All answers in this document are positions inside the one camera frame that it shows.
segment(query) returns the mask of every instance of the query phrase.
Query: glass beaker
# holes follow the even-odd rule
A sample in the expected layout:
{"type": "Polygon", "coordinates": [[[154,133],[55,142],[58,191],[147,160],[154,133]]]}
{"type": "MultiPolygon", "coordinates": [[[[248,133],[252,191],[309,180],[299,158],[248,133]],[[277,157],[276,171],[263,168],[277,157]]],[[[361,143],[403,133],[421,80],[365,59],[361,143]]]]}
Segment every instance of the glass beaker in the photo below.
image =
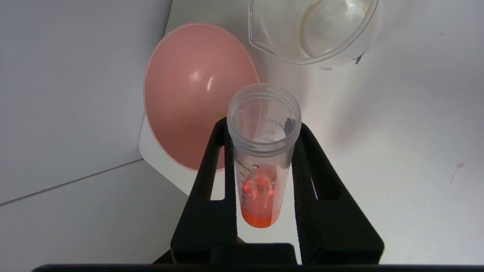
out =
{"type": "Polygon", "coordinates": [[[323,70],[356,64],[377,33],[378,0],[250,0],[249,42],[323,70]]]}
{"type": "Polygon", "coordinates": [[[287,90],[266,83],[238,91],[228,106],[227,125],[244,220],[269,227],[281,211],[301,109],[287,90]]]}

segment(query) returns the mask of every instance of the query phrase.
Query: red liquid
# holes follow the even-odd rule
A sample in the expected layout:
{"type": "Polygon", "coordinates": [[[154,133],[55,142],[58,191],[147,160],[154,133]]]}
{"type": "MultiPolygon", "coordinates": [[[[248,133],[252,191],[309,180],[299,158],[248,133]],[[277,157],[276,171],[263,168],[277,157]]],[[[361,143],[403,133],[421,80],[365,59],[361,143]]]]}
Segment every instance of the red liquid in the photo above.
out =
{"type": "Polygon", "coordinates": [[[242,183],[239,188],[242,217],[249,225],[269,227],[279,218],[282,201],[274,205],[276,181],[275,169],[268,164],[260,164],[242,183]]]}

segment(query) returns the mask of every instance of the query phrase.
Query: pink plastic bowl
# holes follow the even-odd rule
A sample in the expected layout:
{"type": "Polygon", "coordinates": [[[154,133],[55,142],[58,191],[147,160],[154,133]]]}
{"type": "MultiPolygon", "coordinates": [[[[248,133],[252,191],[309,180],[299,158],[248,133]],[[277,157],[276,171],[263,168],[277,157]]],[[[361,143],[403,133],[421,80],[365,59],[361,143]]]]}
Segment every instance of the pink plastic bowl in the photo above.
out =
{"type": "MultiPolygon", "coordinates": [[[[232,96],[259,81],[250,54],[230,32],[209,23],[180,26],[160,41],[148,63],[148,124],[173,160],[197,171],[232,96]]],[[[222,154],[217,169],[224,167],[222,154]]]]}

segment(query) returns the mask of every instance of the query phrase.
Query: white surface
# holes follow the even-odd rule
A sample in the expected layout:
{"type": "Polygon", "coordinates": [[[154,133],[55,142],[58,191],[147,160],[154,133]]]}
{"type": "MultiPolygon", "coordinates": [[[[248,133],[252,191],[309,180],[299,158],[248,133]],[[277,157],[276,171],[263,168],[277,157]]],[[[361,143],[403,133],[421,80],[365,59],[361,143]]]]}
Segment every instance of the white surface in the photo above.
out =
{"type": "MultiPolygon", "coordinates": [[[[378,9],[379,36],[357,66],[325,72],[257,55],[269,82],[299,100],[303,122],[383,238],[381,263],[484,264],[484,1],[382,0],[378,9]]],[[[177,0],[167,31],[190,21],[217,23],[247,44],[246,1],[177,0]]],[[[142,131],[140,145],[146,124],[142,131]]],[[[178,175],[152,160],[163,155],[151,143],[147,162],[178,175]]],[[[171,181],[189,193],[188,181],[171,181]]],[[[268,229],[238,215],[240,237],[296,241],[297,250],[290,194],[292,186],[268,229]]]]}
{"type": "Polygon", "coordinates": [[[169,0],[0,1],[0,203],[128,163],[169,0]]]}
{"type": "Polygon", "coordinates": [[[47,263],[152,263],[187,196],[145,161],[0,207],[0,271],[47,263]]]}
{"type": "MultiPolygon", "coordinates": [[[[139,137],[139,150],[143,158],[160,173],[163,173],[163,175],[169,181],[175,184],[180,190],[189,195],[190,191],[192,190],[195,177],[197,177],[197,173],[176,163],[168,156],[168,154],[163,151],[163,149],[160,148],[158,142],[153,136],[153,133],[151,132],[150,127],[148,126],[146,117],[143,119],[142,128],[143,129],[141,130],[141,135],[139,137]]],[[[212,200],[224,199],[224,176],[224,171],[219,171],[215,174],[212,189],[212,200]]]]}

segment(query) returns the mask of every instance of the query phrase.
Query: red stain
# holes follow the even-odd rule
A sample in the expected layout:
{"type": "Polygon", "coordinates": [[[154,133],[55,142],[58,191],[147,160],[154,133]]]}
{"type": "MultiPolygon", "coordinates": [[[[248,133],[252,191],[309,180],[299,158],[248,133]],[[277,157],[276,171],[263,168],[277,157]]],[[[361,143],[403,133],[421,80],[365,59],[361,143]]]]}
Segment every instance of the red stain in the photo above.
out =
{"type": "Polygon", "coordinates": [[[450,181],[450,183],[452,183],[452,181],[453,181],[453,180],[454,180],[454,178],[455,178],[455,175],[456,175],[456,174],[457,174],[457,172],[458,172],[459,170],[461,170],[462,168],[464,168],[464,162],[461,162],[461,163],[457,164],[457,166],[455,167],[454,173],[452,174],[452,177],[451,177],[451,181],[450,181]]]}

